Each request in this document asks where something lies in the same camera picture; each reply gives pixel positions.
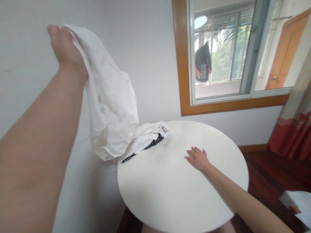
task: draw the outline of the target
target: window glass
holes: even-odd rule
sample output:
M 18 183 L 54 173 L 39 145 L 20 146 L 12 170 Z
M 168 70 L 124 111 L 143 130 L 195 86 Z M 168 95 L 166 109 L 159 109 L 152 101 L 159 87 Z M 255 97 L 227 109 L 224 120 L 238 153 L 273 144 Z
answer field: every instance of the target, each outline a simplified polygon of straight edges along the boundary
M 194 0 L 195 97 L 240 92 L 255 1 Z
M 295 85 L 311 47 L 310 7 L 305 0 L 276 2 L 255 91 Z

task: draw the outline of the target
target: hand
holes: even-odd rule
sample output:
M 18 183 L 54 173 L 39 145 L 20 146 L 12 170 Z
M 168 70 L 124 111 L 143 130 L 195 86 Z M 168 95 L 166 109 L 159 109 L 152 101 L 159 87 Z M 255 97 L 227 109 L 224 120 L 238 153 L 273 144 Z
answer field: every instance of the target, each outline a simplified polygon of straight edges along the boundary
M 87 70 L 82 55 L 72 43 L 69 29 L 66 27 L 60 29 L 58 26 L 50 25 L 48 26 L 48 33 L 60 69 L 73 68 L 74 70 L 79 70 L 81 74 L 85 74 L 87 77 Z
M 184 158 L 196 169 L 206 171 L 212 164 L 207 159 L 206 151 L 203 152 L 197 147 L 191 147 L 191 150 L 187 150 L 190 157 L 185 156 Z

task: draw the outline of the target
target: green foliage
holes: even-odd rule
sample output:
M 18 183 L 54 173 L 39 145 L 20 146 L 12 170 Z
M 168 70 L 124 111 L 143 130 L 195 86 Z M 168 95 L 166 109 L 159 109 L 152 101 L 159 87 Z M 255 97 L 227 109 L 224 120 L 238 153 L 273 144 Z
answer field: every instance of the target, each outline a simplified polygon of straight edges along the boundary
M 239 70 L 240 70 L 240 63 L 242 60 L 242 71 L 243 66 L 245 62 L 245 55 L 246 55 L 246 49 L 243 52 L 243 46 L 244 46 L 244 39 L 245 39 L 245 33 L 247 33 L 247 42 L 249 38 L 249 30 L 246 31 L 246 26 L 243 26 L 241 30 L 238 33 L 237 37 L 237 43 L 236 43 L 236 53 L 235 53 L 235 60 L 233 64 L 233 70 L 232 70 L 232 79 L 239 78 Z M 213 53 L 212 57 L 212 82 L 219 82 L 219 81 L 225 81 L 228 80 L 228 73 L 229 73 L 229 65 L 230 65 L 230 55 L 231 55 L 231 47 L 233 45 L 233 36 L 229 37 L 226 41 L 224 39 L 217 38 L 217 51 Z

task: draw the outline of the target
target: baseboard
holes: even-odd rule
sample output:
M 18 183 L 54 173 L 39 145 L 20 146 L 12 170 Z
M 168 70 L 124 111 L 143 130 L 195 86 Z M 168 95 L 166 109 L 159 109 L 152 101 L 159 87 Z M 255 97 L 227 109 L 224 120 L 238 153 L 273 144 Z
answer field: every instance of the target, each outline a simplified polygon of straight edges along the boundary
M 242 153 L 244 152 L 257 152 L 257 151 L 267 151 L 268 144 L 257 144 L 257 145 L 246 145 L 238 146 Z

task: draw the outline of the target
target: wooden floor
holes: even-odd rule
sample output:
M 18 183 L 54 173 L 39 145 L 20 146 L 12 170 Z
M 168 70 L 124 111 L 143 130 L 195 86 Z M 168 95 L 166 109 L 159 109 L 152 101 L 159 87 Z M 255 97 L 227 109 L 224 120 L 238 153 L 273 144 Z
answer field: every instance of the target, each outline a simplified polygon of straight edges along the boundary
M 285 190 L 311 193 L 311 161 L 291 160 L 271 152 L 249 152 L 243 155 L 249 171 L 248 192 L 295 233 L 305 232 L 303 223 L 279 201 L 279 198 Z M 238 215 L 231 221 L 237 233 L 252 232 Z M 141 229 L 142 223 L 126 209 L 118 233 L 140 233 Z

